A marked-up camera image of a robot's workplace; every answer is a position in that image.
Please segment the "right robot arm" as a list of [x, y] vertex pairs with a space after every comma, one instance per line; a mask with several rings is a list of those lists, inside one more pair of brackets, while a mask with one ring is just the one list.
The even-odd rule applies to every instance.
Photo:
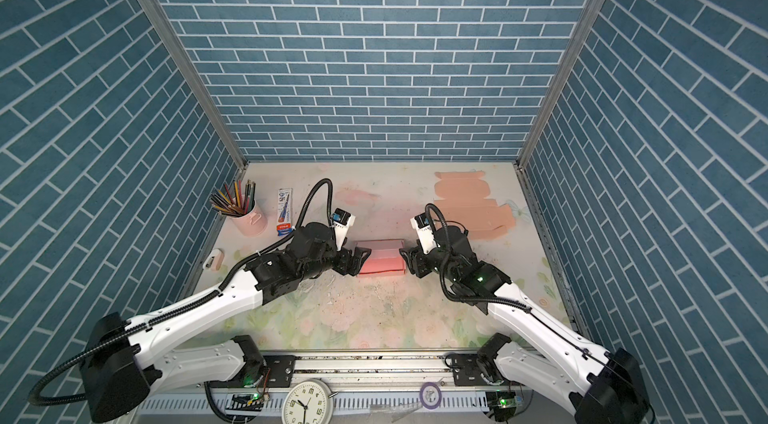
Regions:
[[467, 233], [456, 226], [425, 227], [417, 244], [400, 252], [408, 271], [438, 276], [444, 296], [467, 304], [521, 337], [528, 349], [494, 334], [477, 353], [491, 382], [518, 382], [570, 413], [578, 423], [640, 423], [653, 420], [638, 360], [610, 352], [557, 321], [496, 266], [481, 261]]

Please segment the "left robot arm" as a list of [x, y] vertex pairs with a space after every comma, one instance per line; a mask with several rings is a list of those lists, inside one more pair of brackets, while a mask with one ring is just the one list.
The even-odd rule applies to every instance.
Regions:
[[343, 242], [338, 227], [310, 223], [239, 261], [221, 283], [196, 295], [129, 320], [117, 313], [99, 320], [89, 340], [96, 351], [79, 366], [92, 421], [112, 421], [154, 394], [192, 384], [260, 386], [266, 364], [251, 337], [191, 349], [184, 343], [328, 270], [357, 275], [371, 251], [345, 249]]

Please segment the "pink cardboard box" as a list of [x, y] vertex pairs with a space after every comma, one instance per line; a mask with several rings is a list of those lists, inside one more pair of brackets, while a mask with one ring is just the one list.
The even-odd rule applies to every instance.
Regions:
[[356, 247], [371, 250], [358, 274], [359, 277], [387, 277], [405, 274], [406, 263], [400, 254], [400, 250], [404, 247], [403, 240], [358, 241]]

